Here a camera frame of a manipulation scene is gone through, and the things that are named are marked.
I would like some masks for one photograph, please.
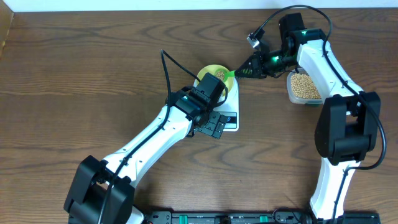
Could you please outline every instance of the white wall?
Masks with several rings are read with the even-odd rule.
[[[398,0],[4,0],[14,12],[398,7]]]

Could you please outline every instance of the yellow plate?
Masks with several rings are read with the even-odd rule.
[[[201,69],[199,71],[198,78],[201,80],[205,76],[206,73],[210,73],[210,74],[214,75],[216,73],[217,69],[220,69],[220,68],[229,72],[229,70],[222,65],[207,65],[206,67],[204,67],[203,69]],[[228,77],[226,79],[226,81],[224,82],[224,84],[228,88],[228,93],[231,91],[233,83],[234,83],[233,77]]]

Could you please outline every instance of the plastic bin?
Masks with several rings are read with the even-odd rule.
[[[298,71],[300,74],[306,74],[308,73],[303,69],[303,68],[298,68]],[[292,103],[297,103],[297,104],[312,104],[312,105],[319,105],[322,104],[322,99],[304,99],[297,97],[293,94],[293,89],[292,89],[292,75],[295,74],[296,72],[290,72],[289,75],[287,76],[287,92],[289,93],[289,99]]]

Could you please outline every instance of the wooden table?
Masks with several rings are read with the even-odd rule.
[[[78,164],[118,150],[164,105],[165,49],[194,73],[236,69],[251,54],[247,34],[275,10],[17,13],[0,61],[0,223],[66,223],[63,203]],[[306,27],[327,23],[304,12]],[[357,171],[345,210],[398,212],[398,9],[328,9],[330,42],[347,73],[382,100],[382,166]],[[280,46],[275,19],[266,27]],[[172,89],[193,79],[170,61]],[[317,184],[313,133],[321,107],[289,101],[286,76],[240,80],[240,129],[220,140],[183,139],[136,191],[144,209],[264,211],[303,208]],[[380,138],[363,166],[375,162]]]

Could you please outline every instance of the transparent container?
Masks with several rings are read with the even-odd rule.
[[[308,73],[303,69],[303,68],[298,68],[298,71],[300,74],[306,74]],[[297,103],[297,104],[311,104],[311,105],[319,105],[322,104],[322,99],[305,99],[305,98],[300,98],[297,97],[293,94],[293,89],[292,89],[292,75],[295,74],[296,72],[290,72],[289,75],[287,76],[287,92],[289,93],[289,99],[292,103]]]

